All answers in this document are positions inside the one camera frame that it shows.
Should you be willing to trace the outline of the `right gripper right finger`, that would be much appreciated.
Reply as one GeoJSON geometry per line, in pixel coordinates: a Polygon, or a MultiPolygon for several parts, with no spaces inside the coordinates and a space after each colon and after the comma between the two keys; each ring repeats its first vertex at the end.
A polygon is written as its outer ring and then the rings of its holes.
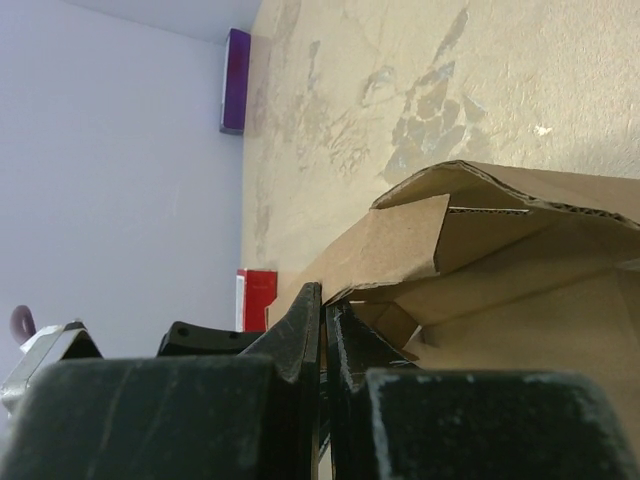
{"type": "Polygon", "coordinates": [[[346,302],[325,311],[338,479],[635,479],[603,391],[573,373],[421,369],[346,302]]]}

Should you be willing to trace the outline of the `brown cardboard box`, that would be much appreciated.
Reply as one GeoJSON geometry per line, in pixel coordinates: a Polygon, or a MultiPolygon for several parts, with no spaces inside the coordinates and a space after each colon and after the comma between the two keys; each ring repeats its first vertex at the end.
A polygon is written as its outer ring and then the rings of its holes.
{"type": "Polygon", "coordinates": [[[639,184],[451,161],[379,197],[299,289],[421,369],[554,371],[595,383],[639,464],[639,184]]]}

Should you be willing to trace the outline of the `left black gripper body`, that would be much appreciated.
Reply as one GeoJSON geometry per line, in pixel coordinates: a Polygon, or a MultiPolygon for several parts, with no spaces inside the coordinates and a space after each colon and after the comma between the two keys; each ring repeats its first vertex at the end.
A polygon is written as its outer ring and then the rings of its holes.
{"type": "Polygon", "coordinates": [[[259,332],[235,332],[174,322],[162,337],[156,356],[238,355],[259,337],[259,332]]]}

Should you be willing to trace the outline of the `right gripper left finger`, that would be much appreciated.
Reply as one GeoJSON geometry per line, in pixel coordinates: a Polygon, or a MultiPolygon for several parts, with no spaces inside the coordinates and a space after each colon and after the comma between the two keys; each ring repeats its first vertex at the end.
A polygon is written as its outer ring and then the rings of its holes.
{"type": "Polygon", "coordinates": [[[236,355],[64,359],[26,388],[5,479],[314,479],[321,288],[236,355]]]}

